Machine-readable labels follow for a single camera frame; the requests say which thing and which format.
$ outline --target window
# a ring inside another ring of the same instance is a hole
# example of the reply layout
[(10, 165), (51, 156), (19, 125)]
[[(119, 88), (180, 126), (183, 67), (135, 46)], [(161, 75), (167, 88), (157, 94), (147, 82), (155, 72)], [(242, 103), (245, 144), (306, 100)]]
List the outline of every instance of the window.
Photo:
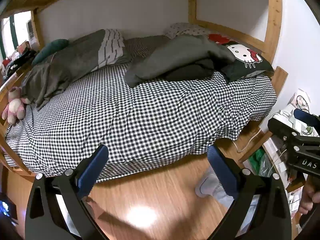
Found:
[(1, 20), (0, 59), (10, 57), (16, 46), (29, 41), (27, 22), (31, 20), (31, 11), (17, 13)]

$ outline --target pink teddy bear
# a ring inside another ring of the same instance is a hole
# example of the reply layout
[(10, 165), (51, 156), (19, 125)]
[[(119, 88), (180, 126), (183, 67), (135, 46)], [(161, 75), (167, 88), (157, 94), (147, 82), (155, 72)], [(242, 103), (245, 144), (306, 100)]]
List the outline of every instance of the pink teddy bear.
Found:
[(21, 88), (13, 87), (8, 92), (8, 104), (2, 112), (2, 119), (7, 119), (9, 124), (14, 124), (17, 120), (22, 120), (26, 111), (24, 104), (30, 104), (30, 100), (27, 98), (21, 98)]

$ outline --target mattress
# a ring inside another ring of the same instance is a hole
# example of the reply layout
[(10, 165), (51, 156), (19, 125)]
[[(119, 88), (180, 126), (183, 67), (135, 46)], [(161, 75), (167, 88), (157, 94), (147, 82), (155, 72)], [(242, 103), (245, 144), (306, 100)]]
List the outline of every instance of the mattress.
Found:
[[(166, 41), (151, 36), (125, 45), (133, 57), (145, 57)], [(31, 171), (46, 176), (75, 168), (104, 144), (109, 160), (101, 182), (205, 153), (218, 138), (235, 140), (249, 120), (265, 117), (276, 102), (263, 75), (226, 84), (215, 72), (204, 80), (155, 79), (131, 89), (126, 69), (113, 65), (90, 73), (40, 111), (28, 105), (26, 117), (8, 128), (7, 143)]]

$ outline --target metal screw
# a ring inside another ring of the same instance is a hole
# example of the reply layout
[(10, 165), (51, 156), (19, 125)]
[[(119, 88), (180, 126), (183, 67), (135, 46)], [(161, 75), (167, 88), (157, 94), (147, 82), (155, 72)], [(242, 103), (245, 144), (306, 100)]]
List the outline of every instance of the metal screw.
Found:
[(275, 179), (280, 179), (280, 176), (279, 176), (279, 174), (277, 174), (277, 173), (272, 174), (272, 176), (273, 176)]
[(73, 173), (73, 169), (67, 169), (64, 174), (66, 174), (67, 176), (70, 176)]
[(251, 171), (249, 170), (249, 169), (243, 169), (242, 170), (242, 173), (244, 174), (244, 175), (250, 175), (251, 174)]
[(43, 174), (42, 174), (42, 173), (39, 173), (39, 174), (37, 174), (36, 179), (41, 179), (42, 176), (43, 176)]

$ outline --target teal cushion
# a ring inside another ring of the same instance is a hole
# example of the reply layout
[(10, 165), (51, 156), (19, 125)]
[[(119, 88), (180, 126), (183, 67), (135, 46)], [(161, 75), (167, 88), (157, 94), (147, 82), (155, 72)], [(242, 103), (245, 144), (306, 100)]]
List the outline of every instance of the teal cushion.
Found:
[(50, 42), (49, 44), (45, 45), (43, 49), (41, 49), (41, 51), (33, 60), (32, 66), (42, 62), (44, 59), (46, 59), (50, 55), (56, 53), (59, 50), (64, 49), (68, 45), (69, 45), (69, 41), (65, 39), (57, 39), (55, 41)]

